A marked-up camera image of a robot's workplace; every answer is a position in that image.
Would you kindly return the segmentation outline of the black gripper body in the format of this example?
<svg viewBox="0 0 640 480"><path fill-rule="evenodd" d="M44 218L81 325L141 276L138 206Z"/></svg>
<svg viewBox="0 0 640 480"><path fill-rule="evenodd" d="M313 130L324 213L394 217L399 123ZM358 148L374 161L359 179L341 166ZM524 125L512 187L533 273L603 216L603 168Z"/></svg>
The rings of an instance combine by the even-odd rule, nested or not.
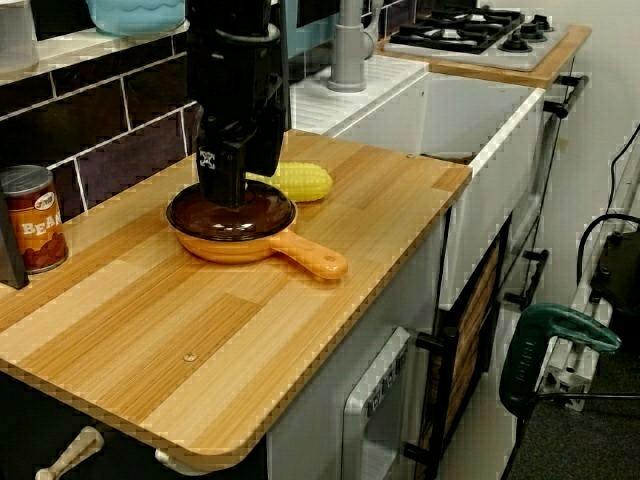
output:
<svg viewBox="0 0 640 480"><path fill-rule="evenodd" d="M286 119L282 34L277 27L234 33L191 27L187 96L196 102L193 147L225 140L256 151L281 149Z"/></svg>

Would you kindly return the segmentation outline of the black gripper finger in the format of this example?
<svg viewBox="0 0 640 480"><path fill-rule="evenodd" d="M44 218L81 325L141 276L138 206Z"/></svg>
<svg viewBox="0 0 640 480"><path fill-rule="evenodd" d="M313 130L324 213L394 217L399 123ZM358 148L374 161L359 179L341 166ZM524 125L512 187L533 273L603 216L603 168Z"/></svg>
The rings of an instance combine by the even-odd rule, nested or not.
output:
<svg viewBox="0 0 640 480"><path fill-rule="evenodd" d="M257 131L247 144L246 171L271 177L279 163L282 131Z"/></svg>
<svg viewBox="0 0 640 480"><path fill-rule="evenodd" d="M199 145L196 153L200 191L216 205L235 208L245 201L246 147L238 143Z"/></svg>

